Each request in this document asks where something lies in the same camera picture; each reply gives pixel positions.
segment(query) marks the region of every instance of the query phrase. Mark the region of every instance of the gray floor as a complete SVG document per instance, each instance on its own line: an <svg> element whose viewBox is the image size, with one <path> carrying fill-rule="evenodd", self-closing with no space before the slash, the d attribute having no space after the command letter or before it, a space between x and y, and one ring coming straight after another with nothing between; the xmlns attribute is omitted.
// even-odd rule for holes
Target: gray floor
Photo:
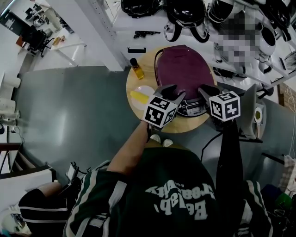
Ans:
<svg viewBox="0 0 296 237"><path fill-rule="evenodd" d="M127 74L128 70L115 73L105 67L22 74L14 99L21 112L19 126L27 155L39 163L48 162L64 183L70 162L75 161L85 170L112 159L139 123L126 98ZM260 154L288 154L294 119L286 108L268 100L265 103L268 119L264 143L240 144L245 179L258 180L262 186L277 185L283 167ZM210 120L187 133L160 133L162 138L170 138L198 156L215 134ZM203 158L214 180L221 140L213 141Z"/></svg>

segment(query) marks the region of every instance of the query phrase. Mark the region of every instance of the black cap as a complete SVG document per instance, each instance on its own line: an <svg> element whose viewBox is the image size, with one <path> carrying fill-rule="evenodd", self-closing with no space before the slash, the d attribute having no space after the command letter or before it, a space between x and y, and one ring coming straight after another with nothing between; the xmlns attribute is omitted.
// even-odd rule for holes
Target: black cap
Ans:
<svg viewBox="0 0 296 237"><path fill-rule="evenodd" d="M131 58L131 60L130 60L130 64L131 64L133 67L138 66L138 62L137 62L137 60L136 60L134 57Z"/></svg>

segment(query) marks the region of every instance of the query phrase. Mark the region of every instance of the black chair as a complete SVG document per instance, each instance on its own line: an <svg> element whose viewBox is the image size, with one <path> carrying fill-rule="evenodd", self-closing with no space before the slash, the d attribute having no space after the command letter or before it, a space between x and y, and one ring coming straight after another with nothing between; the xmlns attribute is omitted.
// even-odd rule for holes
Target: black chair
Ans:
<svg viewBox="0 0 296 237"><path fill-rule="evenodd" d="M50 49L47 45L50 41L52 41L54 38L48 40L46 33L44 31L38 31L34 26L31 26L29 30L24 31L22 33L23 41L30 44L28 51L40 51L41 57L44 57L43 52L45 48Z"/></svg>

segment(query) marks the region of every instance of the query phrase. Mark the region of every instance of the white stripe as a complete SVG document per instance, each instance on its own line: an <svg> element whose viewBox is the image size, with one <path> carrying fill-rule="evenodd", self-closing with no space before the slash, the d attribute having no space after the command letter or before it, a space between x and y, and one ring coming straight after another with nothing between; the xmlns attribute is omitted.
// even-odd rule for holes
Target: white stripe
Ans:
<svg viewBox="0 0 296 237"><path fill-rule="evenodd" d="M246 201L245 202L245 208L244 208L244 212L242 214L242 217L241 217L241 221L240 221L240 224L244 224L244 223L247 223L247 224L250 224L251 220L252 220L252 216L253 216L253 212L251 210L251 207L250 205L248 204L248 202Z"/></svg>
<svg viewBox="0 0 296 237"><path fill-rule="evenodd" d="M107 219L107 213L101 213L100 215L96 215L96 217L101 217L104 220L106 220Z"/></svg>
<svg viewBox="0 0 296 237"><path fill-rule="evenodd" d="M75 217L76 213L79 211L79 206L87 201L89 193L92 191L93 187L96 185L97 173L98 173L97 171L92 172L88 189L86 190L85 194L81 197L80 203L76 207L74 207L72 210L71 216L69 217L68 223L66 226L66 236L67 237L74 237L75 236L75 234L72 232L72 230L70 228L70 224L74 221L74 217Z"/></svg>
<svg viewBox="0 0 296 237"><path fill-rule="evenodd" d="M118 181L114 187L113 193L111 197L109 198L109 212L111 214L112 208L119 202L119 200L122 198L122 195L125 191L126 188L126 183L123 183L121 181ZM108 237L109 236L109 222L110 222L110 217L104 222L103 226L103 237Z"/></svg>
<svg viewBox="0 0 296 237"><path fill-rule="evenodd" d="M37 208L37 207L29 207L29 206L20 206L19 208L24 210L33 210L33 211L42 211L42 212L64 212L68 210L67 208L45 209L45 208Z"/></svg>
<svg viewBox="0 0 296 237"><path fill-rule="evenodd" d="M103 163L101 163L100 165L98 165L95 169L93 170L98 170L98 169L101 169L103 168L104 166L108 166L106 165L107 163L109 163L110 161L104 161Z"/></svg>
<svg viewBox="0 0 296 237"><path fill-rule="evenodd" d="M119 202L126 188L126 183L118 181L115 185L113 193L109 198L109 212L111 214L112 208Z"/></svg>
<svg viewBox="0 0 296 237"><path fill-rule="evenodd" d="M104 222L102 237L108 237L109 236L109 222L110 222L110 217L108 217L107 220Z"/></svg>
<svg viewBox="0 0 296 237"><path fill-rule="evenodd" d="M98 227L98 228L101 228L102 225L103 225L104 221L102 220L99 220L99 219L92 219L89 223L89 225L91 226L95 226L95 227Z"/></svg>
<svg viewBox="0 0 296 237"><path fill-rule="evenodd" d="M66 223L66 220L30 220L23 218L25 222L29 223Z"/></svg>
<svg viewBox="0 0 296 237"><path fill-rule="evenodd" d="M78 229L78 231L77 231L76 237L82 237L82 235L83 235L83 233L84 233L84 231L85 231L85 228L86 228L86 226L87 226L87 224L88 224L88 222L89 222L89 219L90 219L90 218L86 218L86 219L84 219L84 220L81 222L81 224L80 224L80 226L79 226L79 229Z"/></svg>
<svg viewBox="0 0 296 237"><path fill-rule="evenodd" d="M154 208L155 208L155 210L159 213L159 210L158 210L158 207L157 207L156 204L154 204Z"/></svg>
<svg viewBox="0 0 296 237"><path fill-rule="evenodd" d="M255 202L261 207L261 208L263 208L263 210L264 210L264 214L265 214L265 216L267 216L267 219L268 219L268 222L270 223L270 231L269 231L269 237L272 237L272 233L273 233L273 227L272 227L272 224L271 224L271 220L270 220L270 218L269 218L269 216L268 216L268 214L267 214L267 211L266 211L266 209L265 209L265 207L264 206L262 206L261 205L261 203L259 202L259 198L258 198L258 196L256 195L256 193L255 193L255 188L254 188L254 185L253 185L253 182L251 182L250 180L247 180L247 183L248 183L248 186L249 186L249 190L250 190L250 193L251 194L253 194L253 196L254 196L254 200L255 200ZM261 192L260 192L260 185L259 185L259 183L258 182L256 182L257 183L257 187L258 187L258 192L259 192L259 194L260 194L260 197L261 197L261 201L262 201L262 203L263 203L263 205L264 205L264 202L263 202L263 199L262 199L262 195L261 195Z"/></svg>

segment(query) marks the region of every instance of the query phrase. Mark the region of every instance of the black helmet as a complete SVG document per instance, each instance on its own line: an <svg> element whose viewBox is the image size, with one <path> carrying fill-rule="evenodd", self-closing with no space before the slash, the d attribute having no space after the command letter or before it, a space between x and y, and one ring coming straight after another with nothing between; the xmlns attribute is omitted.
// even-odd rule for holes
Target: black helmet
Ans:
<svg viewBox="0 0 296 237"><path fill-rule="evenodd" d="M266 0L265 5L260 5L264 15L271 21L273 28L279 28L283 32L285 41L291 40L287 28L290 25L289 9L282 0Z"/></svg>
<svg viewBox="0 0 296 237"><path fill-rule="evenodd" d="M166 0L165 10L170 22L175 24L172 39L167 38L169 27L166 26L165 37L168 41L176 41L181 34L182 27L189 28L194 38L199 42L208 41L210 36L207 31L202 38L196 30L196 27L204 22L206 11L203 0Z"/></svg>
<svg viewBox="0 0 296 237"><path fill-rule="evenodd" d="M121 9L132 18L151 16L160 8L160 0L121 0Z"/></svg>
<svg viewBox="0 0 296 237"><path fill-rule="evenodd" d="M230 0L228 2L214 0L208 9L208 18L213 24L222 23L231 14L233 7L234 0Z"/></svg>

